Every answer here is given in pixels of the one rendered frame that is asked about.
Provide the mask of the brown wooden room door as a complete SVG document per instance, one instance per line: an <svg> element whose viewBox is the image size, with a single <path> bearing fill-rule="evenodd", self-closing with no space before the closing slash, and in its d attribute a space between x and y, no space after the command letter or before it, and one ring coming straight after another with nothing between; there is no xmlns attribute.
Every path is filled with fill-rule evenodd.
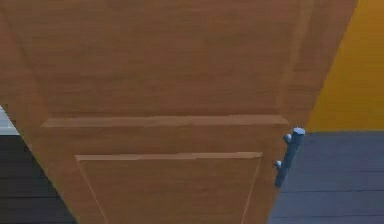
<svg viewBox="0 0 384 224"><path fill-rule="evenodd" d="M0 105L77 224L265 224L357 0L0 0Z"/></svg>

